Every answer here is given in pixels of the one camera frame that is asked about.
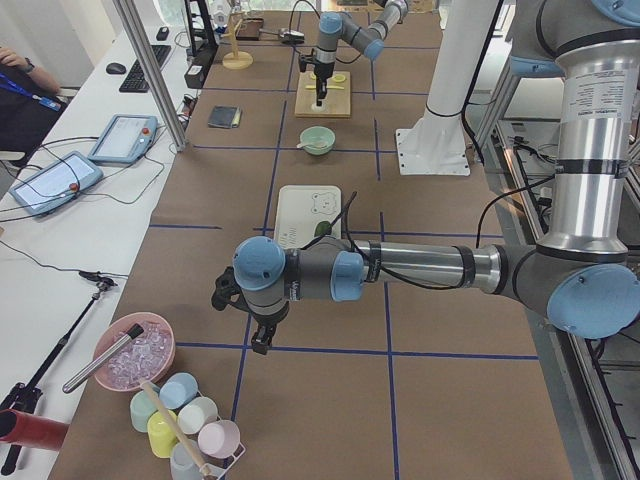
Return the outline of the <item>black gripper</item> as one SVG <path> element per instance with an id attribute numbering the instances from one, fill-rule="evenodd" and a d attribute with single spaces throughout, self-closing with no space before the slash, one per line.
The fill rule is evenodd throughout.
<path id="1" fill-rule="evenodd" d="M 300 54 L 298 57 L 300 72 L 305 72 L 309 65 L 312 65 L 313 73 L 316 77 L 315 92 L 317 107 L 326 106 L 327 82 L 334 72 L 334 52 L 320 48 L 314 48 L 310 54 Z"/>
<path id="2" fill-rule="evenodd" d="M 277 324 L 280 322 L 280 311 L 272 314 L 259 313 L 246 300 L 240 286 L 236 283 L 234 269 L 226 267 L 224 272 L 215 280 L 215 289 L 211 297 L 211 304 L 215 310 L 223 311 L 227 306 L 248 313 L 258 324 L 258 328 L 251 338 L 251 348 L 255 353 L 266 355 L 272 346 L 276 334 Z"/>

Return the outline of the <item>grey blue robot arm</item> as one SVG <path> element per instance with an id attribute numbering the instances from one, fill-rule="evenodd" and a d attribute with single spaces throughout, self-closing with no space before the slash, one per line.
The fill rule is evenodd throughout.
<path id="1" fill-rule="evenodd" d="M 322 107 L 327 96 L 327 82 L 333 76 L 337 61 L 337 47 L 344 41 L 370 61 L 375 61 L 384 49 L 389 31 L 402 23 L 409 12 L 405 0 L 376 1 L 383 8 L 368 27 L 359 26 L 346 12 L 326 12 L 320 15 L 317 46 L 309 55 L 299 55 L 300 72 L 308 65 L 314 67 L 315 107 Z"/>
<path id="2" fill-rule="evenodd" d="M 378 280 L 502 295 L 585 339 L 610 337 L 637 318 L 639 281 L 617 229 L 639 79 L 639 5 L 522 1 L 511 35 L 514 57 L 552 62 L 565 77 L 547 233 L 532 246 L 476 249 L 328 236 L 284 249 L 264 236 L 247 239 L 211 302 L 253 316 L 254 351 L 268 351 L 291 302 L 354 301 Z"/>

